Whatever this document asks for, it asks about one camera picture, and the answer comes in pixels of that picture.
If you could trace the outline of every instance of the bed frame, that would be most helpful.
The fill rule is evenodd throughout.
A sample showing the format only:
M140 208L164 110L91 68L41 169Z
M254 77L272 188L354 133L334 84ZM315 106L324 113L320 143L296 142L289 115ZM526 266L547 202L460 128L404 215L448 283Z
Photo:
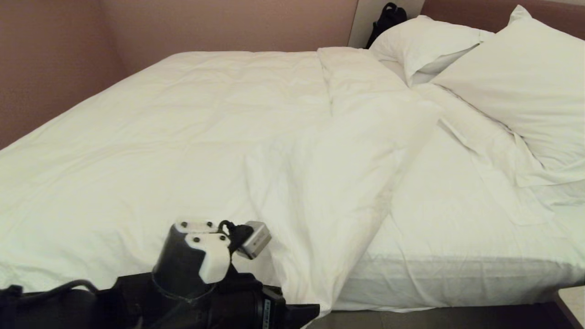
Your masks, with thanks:
M435 20L498 32L516 5L557 30L585 40L585 5L546 0L426 0L421 14Z

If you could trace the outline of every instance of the black cable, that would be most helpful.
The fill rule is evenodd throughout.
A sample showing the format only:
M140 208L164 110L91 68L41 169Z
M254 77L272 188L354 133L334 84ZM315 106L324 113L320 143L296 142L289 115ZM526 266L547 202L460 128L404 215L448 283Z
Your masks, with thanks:
M172 317L176 316L179 312L184 311L189 308L194 308L197 303L201 300L207 299L211 296L211 293L214 292L215 287L217 287L217 283L211 287L211 289L199 297L196 298L181 298L181 301L175 305L167 314L165 314L162 318L158 319L155 323L151 324L148 329L159 329L165 322L167 322Z
M43 293L38 293L38 294L34 294L32 296L22 297L18 300L18 302L16 304L18 306L24 306L24 305L38 303L40 301L46 301L47 299L51 299L53 297L56 297L56 296L63 294L63 293L65 293L65 292L67 292L75 287L78 287L78 286L86 287L87 290L89 290L93 294L98 292L98 289L88 280L75 280L75 281L71 281L71 282L66 283L62 286L53 288L53 289L46 291L46 292L43 292Z
M223 231L223 226L227 226L227 227L228 227L228 230L229 230L229 233L230 233L230 234L232 233L232 230L233 230L234 228L236 228L236 225L235 225L234 223L232 223L232 222L230 222L230 221L227 221L227 220L223 220L223 221L221 221L221 222L219 223L219 226L218 226L218 228L219 228L219 230L220 230L220 231Z

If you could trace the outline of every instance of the white duvet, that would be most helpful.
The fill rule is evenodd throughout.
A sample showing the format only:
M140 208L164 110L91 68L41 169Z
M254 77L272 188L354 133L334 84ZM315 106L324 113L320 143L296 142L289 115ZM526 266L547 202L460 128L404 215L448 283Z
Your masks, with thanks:
M362 50L171 56L0 152L0 287L106 289L178 217L260 218L241 268L325 313L436 117Z

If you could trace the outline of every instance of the small silver camera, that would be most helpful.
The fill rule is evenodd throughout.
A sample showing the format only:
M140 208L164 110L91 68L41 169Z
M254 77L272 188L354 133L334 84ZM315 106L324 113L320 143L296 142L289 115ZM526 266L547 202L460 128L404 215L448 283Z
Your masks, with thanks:
M249 221L246 225L252 227L254 233L236 252L242 257L254 259L264 250L272 236L268 227L262 222Z

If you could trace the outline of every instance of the pink wall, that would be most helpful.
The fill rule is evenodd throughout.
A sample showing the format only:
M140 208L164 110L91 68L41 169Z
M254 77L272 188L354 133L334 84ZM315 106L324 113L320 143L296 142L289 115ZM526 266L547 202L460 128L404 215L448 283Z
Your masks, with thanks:
M298 52L347 46L357 0L102 0L120 56L137 72L179 52Z
M174 53L346 46L356 6L357 0L2 0L0 149Z
M0 1L0 149L125 76L98 0Z

